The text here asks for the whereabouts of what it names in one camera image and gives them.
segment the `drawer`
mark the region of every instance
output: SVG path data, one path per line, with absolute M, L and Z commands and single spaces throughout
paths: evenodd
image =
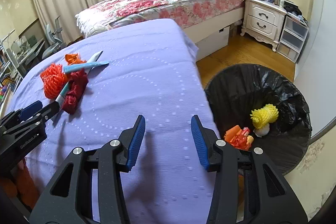
M 259 18 L 273 25 L 278 25 L 280 13 L 267 7 L 251 2 L 249 15 Z
M 265 37 L 268 37 L 269 39 L 274 39 L 277 31 L 276 26 L 252 16 L 247 16 L 246 27 L 264 35 Z

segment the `lavender bedspread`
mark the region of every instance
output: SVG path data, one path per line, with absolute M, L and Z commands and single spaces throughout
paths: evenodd
M 73 148 L 100 148 L 142 114 L 137 163 L 121 174 L 131 223 L 206 223 L 215 174 L 199 163 L 190 119 L 197 114 L 204 127 L 217 129 L 195 66 L 197 48 L 173 20 L 120 27 L 63 49 L 27 74 L 9 111 L 49 103 L 39 75 L 50 63 L 65 65 L 64 55 L 77 52 L 88 60 L 100 50 L 99 61 L 109 66 L 90 72 L 76 113 L 63 112 L 56 125 L 48 121 L 47 139 L 27 157 L 36 185 L 42 191 Z M 93 212 L 99 219 L 95 183 Z

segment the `blue gripper pad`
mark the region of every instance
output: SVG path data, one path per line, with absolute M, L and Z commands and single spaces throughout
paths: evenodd
M 146 128 L 146 121 L 145 118 L 142 116 L 128 149 L 128 160 L 126 163 L 126 167 L 129 170 L 131 170 L 131 168 L 137 162 L 140 146 L 142 143 L 143 136 L 145 134 L 145 128 Z
M 201 129 L 197 124 L 195 116 L 191 118 L 191 132 L 193 134 L 199 162 L 206 170 L 208 170 L 210 166 L 208 159 L 208 147 L 205 144 Z
M 20 119 L 21 121 L 28 120 L 31 116 L 33 116 L 36 112 L 40 111 L 42 109 L 43 105 L 41 101 L 36 101 L 32 103 L 31 105 L 27 106 L 23 110 L 21 110 L 20 113 Z

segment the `black garbage bag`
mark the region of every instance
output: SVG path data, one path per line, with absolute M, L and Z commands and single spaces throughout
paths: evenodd
M 219 72 L 205 89 L 216 126 L 223 136 L 239 125 L 253 131 L 251 111 L 275 105 L 279 118 L 270 123 L 268 135 L 254 137 L 283 174 L 293 170 L 305 155 L 311 136 L 309 107 L 287 78 L 256 64 L 238 64 Z

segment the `orange cloth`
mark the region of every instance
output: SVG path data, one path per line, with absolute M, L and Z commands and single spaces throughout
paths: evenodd
M 66 54 L 65 60 L 68 62 L 68 65 L 86 63 L 85 60 L 82 61 L 80 59 L 79 53 L 78 54 Z
M 62 65 L 52 63 L 40 74 L 43 81 L 44 95 L 48 99 L 55 99 L 61 92 L 64 84 L 68 82 L 68 77 L 63 72 Z
M 17 191 L 20 193 L 22 202 L 33 209 L 40 197 L 40 193 L 37 190 L 33 179 L 29 175 L 25 159 L 23 160 L 23 163 L 23 170 L 19 168 L 17 172 L 16 187 Z
M 29 175 L 25 159 L 23 159 L 23 166 L 18 168 L 15 180 L 14 183 L 8 178 L 0 178 L 0 185 L 9 198 L 16 197 L 19 193 L 22 202 L 33 209 L 40 194 Z
M 17 196 L 17 188 L 10 179 L 0 178 L 0 185 L 9 198 Z

